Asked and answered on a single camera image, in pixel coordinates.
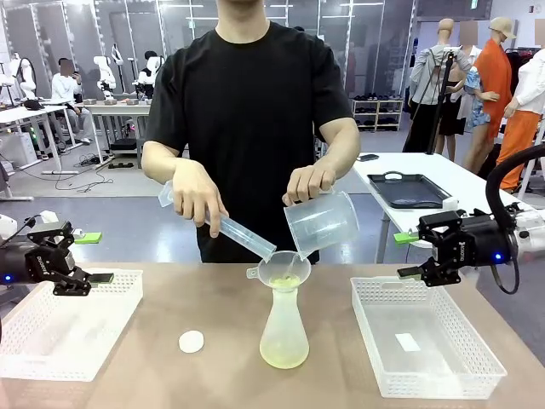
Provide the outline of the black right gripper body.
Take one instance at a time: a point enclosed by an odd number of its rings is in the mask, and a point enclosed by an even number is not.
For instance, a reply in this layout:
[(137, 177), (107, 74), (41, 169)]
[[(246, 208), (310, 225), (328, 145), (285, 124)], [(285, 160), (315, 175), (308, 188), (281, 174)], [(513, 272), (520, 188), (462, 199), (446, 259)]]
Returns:
[(511, 262), (515, 255), (509, 233), (492, 215), (462, 218), (458, 231), (457, 261), (461, 266), (482, 267)]

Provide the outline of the clear plastic measuring jug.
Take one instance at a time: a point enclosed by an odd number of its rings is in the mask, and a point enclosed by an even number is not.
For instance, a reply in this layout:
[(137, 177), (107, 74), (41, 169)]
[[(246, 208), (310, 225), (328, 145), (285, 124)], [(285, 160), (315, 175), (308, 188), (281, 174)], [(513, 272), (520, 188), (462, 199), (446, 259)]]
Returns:
[(359, 235), (356, 210), (343, 191), (321, 193), (315, 199), (285, 207), (284, 214), (300, 258)]

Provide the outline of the white round flask cap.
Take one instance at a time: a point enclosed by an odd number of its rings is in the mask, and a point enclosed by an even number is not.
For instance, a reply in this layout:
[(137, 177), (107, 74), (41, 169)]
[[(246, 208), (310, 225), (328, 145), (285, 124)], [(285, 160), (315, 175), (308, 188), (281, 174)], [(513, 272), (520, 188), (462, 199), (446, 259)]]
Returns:
[(179, 348), (185, 354), (194, 354), (204, 347), (204, 334), (201, 331), (190, 330), (179, 337)]

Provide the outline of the translucent white conical flask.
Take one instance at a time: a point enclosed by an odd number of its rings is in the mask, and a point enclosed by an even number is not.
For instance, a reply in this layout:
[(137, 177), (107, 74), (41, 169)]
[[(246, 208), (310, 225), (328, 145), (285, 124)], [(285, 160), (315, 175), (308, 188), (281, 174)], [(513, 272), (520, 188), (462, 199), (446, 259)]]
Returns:
[(262, 359), (288, 370), (308, 357), (309, 342), (297, 303), (298, 289), (272, 290), (272, 308), (260, 340)]

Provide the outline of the clear graduated cylinder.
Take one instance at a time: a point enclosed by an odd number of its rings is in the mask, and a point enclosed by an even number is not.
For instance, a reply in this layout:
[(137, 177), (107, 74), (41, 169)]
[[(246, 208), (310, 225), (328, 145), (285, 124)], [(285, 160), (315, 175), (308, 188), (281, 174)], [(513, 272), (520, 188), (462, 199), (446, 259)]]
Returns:
[[(167, 181), (163, 185), (158, 195), (158, 201), (162, 207), (167, 207), (174, 203), (172, 181)], [(221, 215), (220, 232), (239, 245), (242, 245), (246, 250), (256, 254), (265, 262), (270, 261), (277, 249), (276, 245), (224, 215)]]

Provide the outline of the person's left forearm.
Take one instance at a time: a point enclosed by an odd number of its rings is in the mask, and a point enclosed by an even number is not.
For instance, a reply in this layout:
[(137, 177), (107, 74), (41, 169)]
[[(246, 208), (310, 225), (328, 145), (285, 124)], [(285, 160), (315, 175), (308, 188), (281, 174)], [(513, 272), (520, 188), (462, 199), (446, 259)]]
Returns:
[(353, 167), (360, 153), (360, 135), (356, 122), (352, 118), (339, 118), (321, 125), (318, 131), (328, 149), (314, 166), (328, 171), (336, 178), (343, 177)]

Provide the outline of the person's right forearm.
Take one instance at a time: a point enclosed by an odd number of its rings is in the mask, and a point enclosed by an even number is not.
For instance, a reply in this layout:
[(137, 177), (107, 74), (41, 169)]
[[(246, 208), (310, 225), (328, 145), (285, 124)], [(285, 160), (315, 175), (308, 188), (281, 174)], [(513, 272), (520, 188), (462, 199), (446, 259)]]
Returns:
[(180, 157), (178, 150), (162, 143), (146, 141), (143, 145), (142, 169), (148, 178), (159, 183), (174, 180), (176, 174), (186, 172), (191, 175), (196, 165), (194, 161)]

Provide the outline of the person's left hand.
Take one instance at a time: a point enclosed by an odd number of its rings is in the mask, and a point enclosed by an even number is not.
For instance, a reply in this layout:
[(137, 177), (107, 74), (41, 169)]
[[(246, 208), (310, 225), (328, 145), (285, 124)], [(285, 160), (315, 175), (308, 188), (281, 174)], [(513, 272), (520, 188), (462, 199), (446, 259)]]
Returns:
[(329, 191), (336, 181), (335, 170), (323, 164), (313, 164), (293, 170), (282, 200), (286, 206), (317, 198)]

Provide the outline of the person's right hand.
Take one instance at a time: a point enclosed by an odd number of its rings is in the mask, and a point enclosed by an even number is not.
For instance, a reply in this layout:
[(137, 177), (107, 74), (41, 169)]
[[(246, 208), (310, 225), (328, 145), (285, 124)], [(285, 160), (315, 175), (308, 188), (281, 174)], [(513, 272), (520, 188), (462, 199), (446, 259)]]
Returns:
[(177, 158), (172, 179), (175, 211), (193, 220), (199, 228), (209, 224), (209, 236), (216, 238), (221, 227), (221, 217), (228, 216), (218, 187), (198, 162)]

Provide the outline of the black plastic tray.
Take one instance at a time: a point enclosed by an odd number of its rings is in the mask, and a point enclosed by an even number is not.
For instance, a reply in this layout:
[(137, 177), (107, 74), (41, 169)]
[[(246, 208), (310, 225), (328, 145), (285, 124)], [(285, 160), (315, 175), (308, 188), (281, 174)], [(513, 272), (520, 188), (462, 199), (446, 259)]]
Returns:
[(370, 185), (394, 209), (442, 209), (451, 195), (422, 174), (388, 171), (367, 175)]

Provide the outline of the white side table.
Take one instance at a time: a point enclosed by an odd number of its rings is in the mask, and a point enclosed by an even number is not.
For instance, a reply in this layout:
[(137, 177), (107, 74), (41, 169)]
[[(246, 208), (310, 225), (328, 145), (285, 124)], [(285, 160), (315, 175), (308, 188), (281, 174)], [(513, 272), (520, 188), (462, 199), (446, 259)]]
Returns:
[(371, 186), (369, 175), (382, 175), (388, 171), (397, 171), (409, 175), (422, 174), (457, 199), (460, 209), (469, 213), (472, 213), (475, 209), (486, 213), (491, 211), (485, 197), (485, 180), (438, 154), (379, 153), (377, 159), (356, 162), (353, 169), (383, 211), (381, 231), (376, 247), (376, 263), (382, 263), (384, 260), (390, 225), (393, 224), (401, 232), (407, 232), (416, 227), (421, 216), (436, 213), (437, 210), (407, 210), (390, 207)]

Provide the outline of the white perforated basket with label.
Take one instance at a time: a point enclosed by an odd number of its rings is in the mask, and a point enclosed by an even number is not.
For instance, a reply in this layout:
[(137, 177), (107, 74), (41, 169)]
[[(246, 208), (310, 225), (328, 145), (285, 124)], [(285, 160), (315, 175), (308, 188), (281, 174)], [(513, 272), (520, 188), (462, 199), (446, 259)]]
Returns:
[[(384, 398), (487, 400), (507, 371), (442, 287), (352, 278), (352, 305)], [(405, 352), (395, 335), (420, 347)]]

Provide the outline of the mannequin in orange trousers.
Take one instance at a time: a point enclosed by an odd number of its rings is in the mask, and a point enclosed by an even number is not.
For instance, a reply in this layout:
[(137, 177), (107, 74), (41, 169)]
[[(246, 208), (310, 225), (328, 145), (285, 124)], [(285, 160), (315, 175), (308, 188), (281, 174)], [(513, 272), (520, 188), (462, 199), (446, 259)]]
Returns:
[(508, 120), (496, 164), (531, 146), (545, 107), (545, 49), (519, 69), (519, 82), (504, 110)]

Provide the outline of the white humanoid robot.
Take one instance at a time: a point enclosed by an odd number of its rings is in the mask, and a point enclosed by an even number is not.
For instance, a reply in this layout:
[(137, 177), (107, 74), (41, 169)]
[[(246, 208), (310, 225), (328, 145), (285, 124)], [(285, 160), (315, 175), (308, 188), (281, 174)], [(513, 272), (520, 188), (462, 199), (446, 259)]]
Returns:
[(17, 82), (27, 100), (36, 100), (36, 75), (31, 61), (14, 53), (9, 62), (9, 70), (14, 82)]
[(97, 87), (103, 92), (107, 101), (113, 100), (112, 91), (116, 88), (116, 79), (110, 68), (110, 59), (106, 56), (95, 56), (94, 63), (98, 66), (100, 79), (97, 81)]
[(164, 58), (155, 51), (148, 50), (144, 54), (146, 66), (139, 72), (135, 90), (139, 100), (151, 100), (158, 71), (164, 64)]

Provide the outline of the person in black clothes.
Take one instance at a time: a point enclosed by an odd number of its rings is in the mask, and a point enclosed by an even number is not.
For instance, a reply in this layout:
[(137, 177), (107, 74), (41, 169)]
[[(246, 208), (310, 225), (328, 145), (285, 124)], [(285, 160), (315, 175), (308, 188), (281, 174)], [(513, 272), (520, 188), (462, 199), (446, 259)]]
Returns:
[[(321, 125), (353, 119), (341, 71), (320, 38), (270, 21), (263, 0), (216, 6), (216, 27), (159, 70), (146, 141), (200, 163), (228, 217), (292, 251), (282, 200), (291, 173), (326, 154)], [(196, 229), (203, 262), (257, 261), (225, 235), (210, 237), (207, 222)]]

